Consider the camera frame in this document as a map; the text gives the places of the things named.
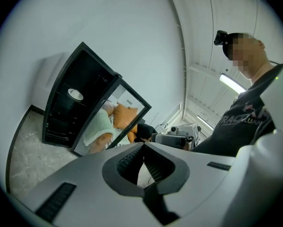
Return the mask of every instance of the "gray plastic panel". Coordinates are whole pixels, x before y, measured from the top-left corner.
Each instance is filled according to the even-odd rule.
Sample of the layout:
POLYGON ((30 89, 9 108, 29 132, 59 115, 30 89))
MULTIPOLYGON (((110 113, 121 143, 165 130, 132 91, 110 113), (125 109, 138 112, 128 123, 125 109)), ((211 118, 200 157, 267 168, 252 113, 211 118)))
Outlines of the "gray plastic panel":
POLYGON ((283 131, 283 69, 260 97, 269 110, 276 129, 283 131))
POLYGON ((169 226, 251 226, 282 188, 283 132, 280 132, 261 137, 254 146, 242 147, 216 190, 169 226))
POLYGON ((61 183, 77 187, 53 224, 72 226, 161 226, 139 197, 121 196, 104 181, 102 166, 111 157, 136 145, 126 145, 80 157, 46 178, 24 199, 35 211, 61 183))
POLYGON ((181 190, 164 196, 169 211, 176 212, 180 216, 189 213, 204 199, 208 198, 228 173, 228 171, 213 168, 207 166, 207 164, 213 161, 231 166, 235 160, 234 157, 207 155, 163 146, 158 143, 151 144, 184 160, 190 168, 189 178, 181 190))

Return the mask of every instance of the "orange pillow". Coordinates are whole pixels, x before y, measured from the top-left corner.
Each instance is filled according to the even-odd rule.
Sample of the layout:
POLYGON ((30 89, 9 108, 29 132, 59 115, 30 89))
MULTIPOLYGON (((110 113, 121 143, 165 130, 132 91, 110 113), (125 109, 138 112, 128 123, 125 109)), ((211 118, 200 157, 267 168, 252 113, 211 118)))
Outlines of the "orange pillow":
MULTIPOLYGON (((135 112, 136 114, 137 114, 137 110, 138 110, 138 108, 130 108, 130 107, 128 107, 131 111, 133 111, 133 112, 135 112)), ((131 131, 133 132, 133 133, 137 133, 137 124, 133 127, 133 129, 131 129, 131 131)))
POLYGON ((137 114, 137 110, 138 110, 138 108, 130 108, 130 107, 128 107, 131 111, 133 111, 133 112, 135 112, 136 114, 137 114))
POLYGON ((119 104, 115 109, 113 127, 125 129, 135 117, 135 110, 130 110, 124 105, 119 104))
POLYGON ((130 131, 130 132, 127 134, 127 136, 128 136, 128 138, 129 138, 129 141, 130 141, 131 144, 132 144, 133 141, 137 138, 136 135, 135 135, 132 131, 130 131))

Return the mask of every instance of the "machine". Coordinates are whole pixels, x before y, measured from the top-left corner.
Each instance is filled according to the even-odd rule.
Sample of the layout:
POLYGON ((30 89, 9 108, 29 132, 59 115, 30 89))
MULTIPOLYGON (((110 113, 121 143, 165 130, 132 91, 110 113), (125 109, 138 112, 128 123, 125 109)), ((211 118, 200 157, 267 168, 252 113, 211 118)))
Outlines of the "machine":
POLYGON ((196 123, 187 126, 171 127, 171 131, 164 134, 153 134, 152 142, 179 149, 193 150, 198 145, 198 132, 201 130, 196 123))
POLYGON ((250 226, 283 190, 283 70, 261 98, 276 130, 236 157, 135 143, 80 157, 23 204, 10 200, 34 226, 250 226), (155 180, 145 189, 136 185, 143 163, 155 180))

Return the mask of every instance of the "white towel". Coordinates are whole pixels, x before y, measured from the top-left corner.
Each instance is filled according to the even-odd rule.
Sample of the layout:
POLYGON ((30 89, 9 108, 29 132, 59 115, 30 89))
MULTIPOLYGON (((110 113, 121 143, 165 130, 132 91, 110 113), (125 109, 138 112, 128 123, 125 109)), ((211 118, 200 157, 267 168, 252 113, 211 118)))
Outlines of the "white towel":
POLYGON ((105 133, 111 133, 112 138, 115 138, 115 129, 109 120, 108 113, 104 109, 100 109, 83 133, 85 145, 88 146, 97 137, 105 133))

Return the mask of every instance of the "white tiled ceiling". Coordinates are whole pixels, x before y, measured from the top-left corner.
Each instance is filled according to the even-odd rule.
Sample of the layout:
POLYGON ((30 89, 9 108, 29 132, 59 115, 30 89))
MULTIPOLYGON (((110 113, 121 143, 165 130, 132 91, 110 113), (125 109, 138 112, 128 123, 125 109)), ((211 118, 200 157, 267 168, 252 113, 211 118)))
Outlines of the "white tiled ceiling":
POLYGON ((219 81, 222 73, 245 88, 251 86, 232 66, 222 48, 213 44, 216 32, 243 32, 260 39, 268 58, 283 62, 283 26, 263 0, 173 0, 182 27, 187 67, 185 117, 188 122, 208 127, 195 117, 205 119, 212 127, 228 110, 238 95, 219 81))

